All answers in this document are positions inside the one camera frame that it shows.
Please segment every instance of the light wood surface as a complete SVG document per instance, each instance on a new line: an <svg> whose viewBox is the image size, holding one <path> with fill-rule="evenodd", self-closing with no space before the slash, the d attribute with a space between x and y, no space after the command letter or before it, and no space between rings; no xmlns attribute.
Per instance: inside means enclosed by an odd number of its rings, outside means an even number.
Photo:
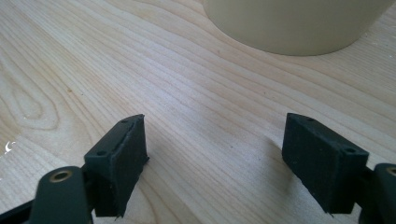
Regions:
<svg viewBox="0 0 396 224"><path fill-rule="evenodd" d="M288 57L223 34L200 0L0 1L0 213L141 113L151 160L125 218L95 223L357 223L282 161L286 114L395 163L395 25L393 6L347 49Z"/></svg>

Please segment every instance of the screw hole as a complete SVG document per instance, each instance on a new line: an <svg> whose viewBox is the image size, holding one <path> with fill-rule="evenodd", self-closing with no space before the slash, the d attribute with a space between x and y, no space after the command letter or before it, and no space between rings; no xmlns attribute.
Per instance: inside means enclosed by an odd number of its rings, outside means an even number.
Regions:
<svg viewBox="0 0 396 224"><path fill-rule="evenodd" d="M105 155L106 155L106 152L105 152L105 151L98 151L98 152L96 152L96 155L98 155L98 156L105 156Z"/></svg>
<svg viewBox="0 0 396 224"><path fill-rule="evenodd" d="M70 176L72 176L72 172L69 170L62 170L59 171L55 174L53 174L50 178L49 181L52 183L59 183L62 181L65 181L66 179L68 179Z"/></svg>
<svg viewBox="0 0 396 224"><path fill-rule="evenodd" d="M355 148L347 148L347 149L346 149L346 152L348 152L348 153L355 153L355 152L356 152L356 149L355 149Z"/></svg>
<svg viewBox="0 0 396 224"><path fill-rule="evenodd" d="M396 167L389 167L387 170L388 173L390 173L393 176L396 176Z"/></svg>

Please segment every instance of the wooden table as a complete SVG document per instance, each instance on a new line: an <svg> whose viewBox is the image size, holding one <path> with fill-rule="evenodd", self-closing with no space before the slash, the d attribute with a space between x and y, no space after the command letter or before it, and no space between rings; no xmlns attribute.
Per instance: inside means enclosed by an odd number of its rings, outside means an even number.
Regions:
<svg viewBox="0 0 396 224"><path fill-rule="evenodd" d="M0 213L146 115L124 218L95 223L357 223L324 214L281 158L288 112L396 162L396 5L347 49L288 57L222 33L200 0L0 2ZM12 148L7 154L6 148Z"/></svg>

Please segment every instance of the wood grain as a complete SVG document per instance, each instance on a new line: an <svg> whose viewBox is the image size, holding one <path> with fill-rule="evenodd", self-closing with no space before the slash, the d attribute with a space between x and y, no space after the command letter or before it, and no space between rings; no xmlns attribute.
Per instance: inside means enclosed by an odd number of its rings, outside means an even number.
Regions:
<svg viewBox="0 0 396 224"><path fill-rule="evenodd" d="M357 223L283 163L285 118L395 163L395 24L393 6L346 49L288 57L231 39L199 0L1 1L0 213L142 113L151 160L125 218L95 223Z"/></svg>

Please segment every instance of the white cup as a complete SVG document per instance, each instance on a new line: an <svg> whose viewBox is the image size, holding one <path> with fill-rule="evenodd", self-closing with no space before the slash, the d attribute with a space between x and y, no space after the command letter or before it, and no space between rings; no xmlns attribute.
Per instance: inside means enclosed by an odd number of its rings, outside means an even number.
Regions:
<svg viewBox="0 0 396 224"><path fill-rule="evenodd" d="M396 0L204 0L221 31L286 55L330 53L355 42Z"/></svg>

